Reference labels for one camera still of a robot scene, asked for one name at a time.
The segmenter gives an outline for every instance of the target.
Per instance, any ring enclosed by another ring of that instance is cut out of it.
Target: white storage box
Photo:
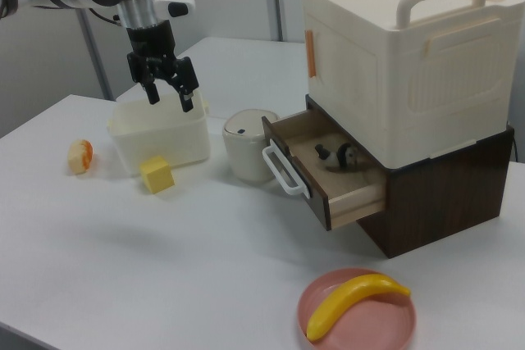
[[[303,5],[310,97],[384,167],[505,130],[523,0]]]
[[[170,166],[202,161],[210,155],[206,112],[199,90],[194,91],[194,109],[183,112],[179,95],[117,103],[107,130],[125,169],[140,173],[140,163],[162,156]]]

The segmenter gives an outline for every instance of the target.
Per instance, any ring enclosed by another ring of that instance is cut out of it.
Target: drawer
[[[316,108],[275,122],[262,119],[271,156],[280,159],[282,169],[297,185],[283,185],[289,193],[304,191],[304,199],[327,230],[385,210],[386,173],[367,152],[357,151],[357,165],[345,170],[328,170],[315,149],[316,145],[336,152],[349,137]],[[281,184],[279,169],[273,166]]]

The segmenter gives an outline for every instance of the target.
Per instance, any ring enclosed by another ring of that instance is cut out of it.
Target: yellow block
[[[155,156],[140,165],[144,184],[153,194],[170,188],[175,184],[170,165],[161,156]]]

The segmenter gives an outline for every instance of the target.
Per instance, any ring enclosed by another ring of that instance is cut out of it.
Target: drawer handle
[[[270,154],[272,153],[276,155],[281,164],[286,168],[286,171],[288,171],[288,174],[290,174],[290,177],[294,180],[296,186],[288,185],[281,172],[277,169],[276,165],[273,164],[273,161],[270,158]],[[297,174],[297,171],[294,169],[294,167],[292,167],[290,162],[286,160],[285,155],[282,154],[281,150],[279,147],[277,147],[276,143],[274,143],[273,139],[270,139],[270,146],[265,147],[262,150],[262,158],[266,164],[268,164],[268,167],[270,170],[272,170],[273,174],[276,176],[276,179],[279,181],[285,192],[287,192],[290,196],[297,196],[302,193],[306,196],[306,198],[310,198],[310,192],[308,191],[306,184],[304,184],[303,180],[299,174]]]

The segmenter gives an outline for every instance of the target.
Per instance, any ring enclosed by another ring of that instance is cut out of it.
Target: pink bowl
[[[337,286],[373,270],[334,270],[315,279],[303,292],[297,306],[299,328],[305,342],[317,350],[403,350],[416,328],[416,311],[410,297],[388,293],[365,298],[353,305],[324,338],[310,343],[306,326],[319,304]]]

